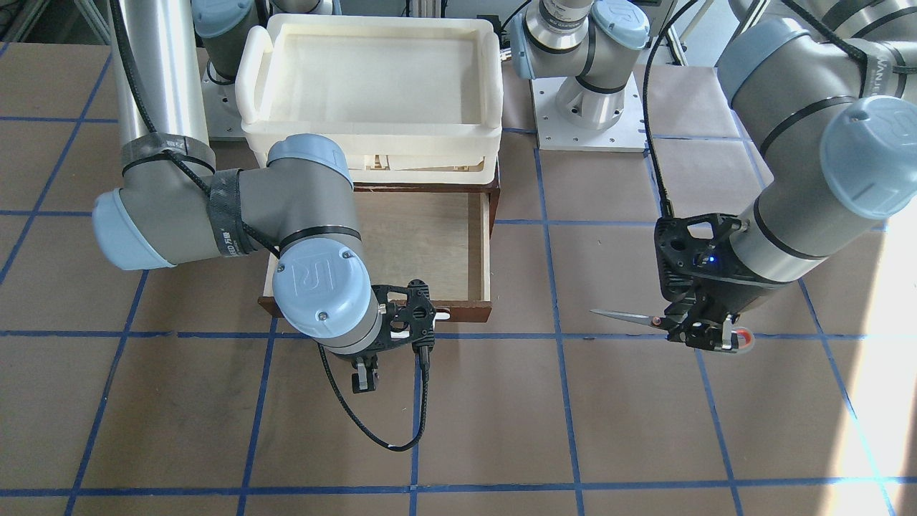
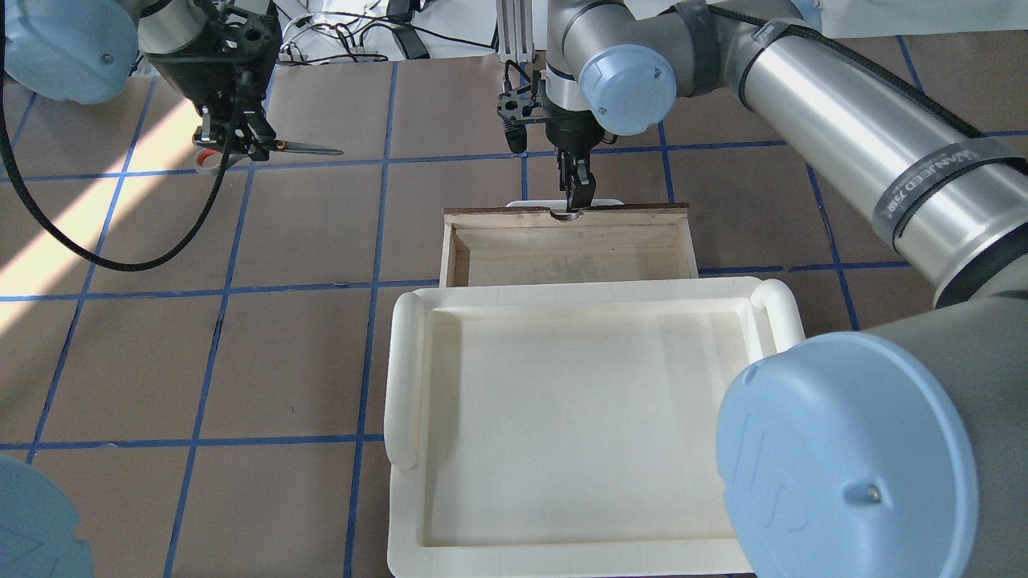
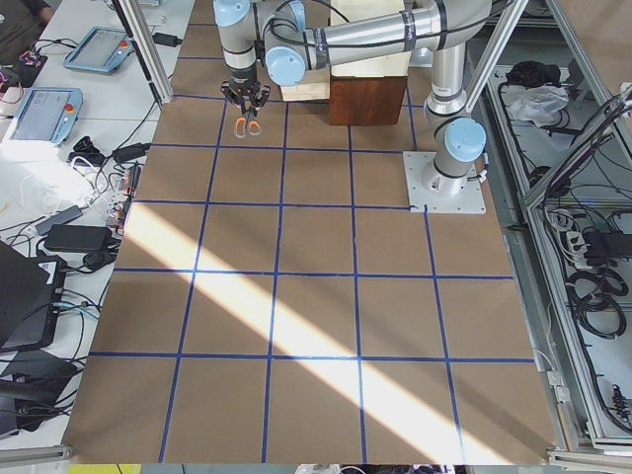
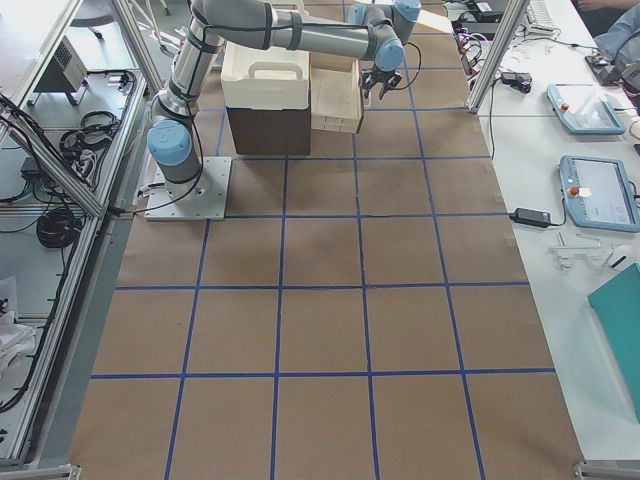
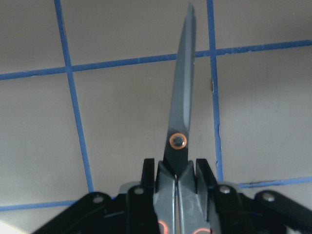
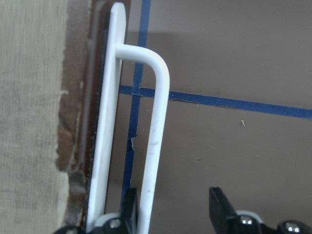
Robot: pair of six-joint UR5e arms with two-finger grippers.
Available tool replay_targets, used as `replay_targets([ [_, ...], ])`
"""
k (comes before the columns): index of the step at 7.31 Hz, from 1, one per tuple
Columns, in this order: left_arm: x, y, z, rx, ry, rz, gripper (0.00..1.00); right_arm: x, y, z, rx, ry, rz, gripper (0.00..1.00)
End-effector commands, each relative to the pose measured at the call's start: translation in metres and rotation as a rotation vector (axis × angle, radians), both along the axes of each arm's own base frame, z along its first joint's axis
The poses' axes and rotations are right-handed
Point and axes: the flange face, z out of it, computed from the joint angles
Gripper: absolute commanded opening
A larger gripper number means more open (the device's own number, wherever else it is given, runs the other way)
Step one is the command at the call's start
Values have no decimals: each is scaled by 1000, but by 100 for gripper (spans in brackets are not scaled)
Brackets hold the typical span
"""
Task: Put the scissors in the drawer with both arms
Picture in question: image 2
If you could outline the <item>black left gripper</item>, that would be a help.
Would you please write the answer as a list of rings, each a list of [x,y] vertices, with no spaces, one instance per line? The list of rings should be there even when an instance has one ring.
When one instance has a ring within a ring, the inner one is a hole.
[[[254,100],[264,96],[276,66],[282,29],[273,4],[152,4],[149,62],[201,114],[196,147],[231,153],[230,115],[238,80]],[[262,108],[243,110],[243,147],[251,161],[268,161],[278,135]]]

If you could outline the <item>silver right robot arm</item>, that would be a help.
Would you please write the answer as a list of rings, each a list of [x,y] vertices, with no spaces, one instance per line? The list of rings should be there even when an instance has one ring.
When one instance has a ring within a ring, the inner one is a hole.
[[[816,1],[555,1],[560,190],[690,202],[700,268],[796,290],[734,380],[729,518],[760,577],[1026,574],[1026,4],[1003,31],[820,28]],[[628,168],[613,143],[636,141]]]

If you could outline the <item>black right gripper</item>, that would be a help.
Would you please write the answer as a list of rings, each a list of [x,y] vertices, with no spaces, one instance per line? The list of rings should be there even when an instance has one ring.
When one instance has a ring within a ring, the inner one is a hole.
[[[596,183],[588,154],[605,140],[605,128],[591,111],[561,110],[545,120],[545,134],[558,150],[558,186],[562,193],[570,191],[570,211],[590,207]]]

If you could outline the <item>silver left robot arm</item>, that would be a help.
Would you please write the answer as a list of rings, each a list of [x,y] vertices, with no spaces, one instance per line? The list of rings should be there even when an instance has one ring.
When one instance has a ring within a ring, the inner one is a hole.
[[[139,56],[201,117],[194,143],[266,161],[265,116],[282,29],[271,1],[5,1],[4,69],[56,101],[99,104],[124,88]]]

